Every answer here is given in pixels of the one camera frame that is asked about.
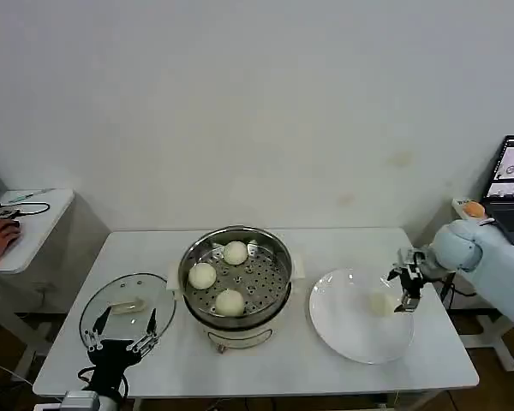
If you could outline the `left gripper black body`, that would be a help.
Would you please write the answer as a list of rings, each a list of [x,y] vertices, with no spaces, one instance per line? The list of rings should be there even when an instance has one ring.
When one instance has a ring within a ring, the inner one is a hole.
[[[89,353],[95,369],[89,386],[91,390],[118,390],[125,370],[141,360],[140,352],[133,351],[133,340],[104,340],[101,349]]]

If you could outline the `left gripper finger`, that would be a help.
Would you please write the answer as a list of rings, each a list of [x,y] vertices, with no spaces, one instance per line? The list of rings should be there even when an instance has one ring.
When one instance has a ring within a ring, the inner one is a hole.
[[[107,307],[94,321],[90,330],[84,331],[87,342],[87,351],[93,352],[103,348],[102,334],[105,329],[108,318],[111,314],[111,307]]]
[[[150,319],[146,326],[146,334],[137,342],[132,344],[131,351],[136,354],[146,355],[158,342],[156,309],[152,310]]]

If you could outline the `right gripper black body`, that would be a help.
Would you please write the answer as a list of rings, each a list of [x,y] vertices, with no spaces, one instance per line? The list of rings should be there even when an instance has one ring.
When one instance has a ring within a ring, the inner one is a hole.
[[[421,272],[417,267],[406,265],[402,268],[400,278],[404,293],[407,296],[421,295],[421,289],[423,288],[425,282]]]

